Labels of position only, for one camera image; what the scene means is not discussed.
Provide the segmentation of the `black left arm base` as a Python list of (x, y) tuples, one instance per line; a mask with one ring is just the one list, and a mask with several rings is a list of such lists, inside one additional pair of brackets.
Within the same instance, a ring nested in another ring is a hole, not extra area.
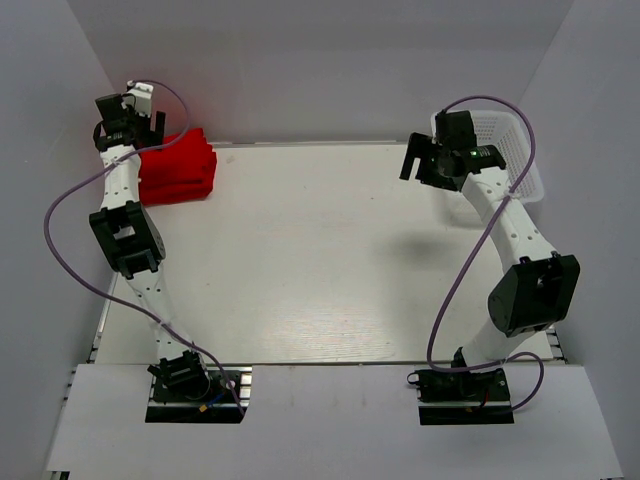
[(208, 371), (210, 380), (196, 395), (170, 392), (154, 379), (146, 408), (147, 424), (240, 424), (238, 410), (229, 387), (218, 370)]

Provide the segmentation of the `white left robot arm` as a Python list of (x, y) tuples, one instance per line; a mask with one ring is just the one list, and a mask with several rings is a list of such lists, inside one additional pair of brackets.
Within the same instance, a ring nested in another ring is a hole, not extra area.
[(149, 321), (157, 360), (148, 371), (171, 394), (196, 400), (209, 392), (212, 377), (177, 323), (162, 268), (164, 243), (139, 193), (138, 151), (164, 139), (166, 114), (152, 114), (153, 92), (149, 83), (130, 81), (125, 92), (96, 100), (101, 122), (94, 144), (106, 174), (101, 206), (89, 224), (109, 266), (129, 285)]

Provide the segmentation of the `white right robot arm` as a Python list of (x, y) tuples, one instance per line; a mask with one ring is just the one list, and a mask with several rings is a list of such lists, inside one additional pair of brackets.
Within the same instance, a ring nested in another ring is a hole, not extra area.
[(452, 366), (453, 390), (472, 399), (492, 368), (528, 338), (566, 318), (580, 274), (528, 214), (519, 189), (535, 172), (535, 137), (521, 114), (445, 109), (429, 135), (409, 138), (400, 177), (461, 194), (475, 209), (501, 262), (502, 278), (487, 300), (489, 318), (462, 346)]

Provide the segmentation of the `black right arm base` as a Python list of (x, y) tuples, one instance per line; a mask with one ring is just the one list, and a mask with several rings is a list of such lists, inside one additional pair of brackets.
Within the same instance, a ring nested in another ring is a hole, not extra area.
[(503, 369), (444, 373), (416, 370), (407, 376), (418, 397), (421, 426), (479, 426), (514, 423)]

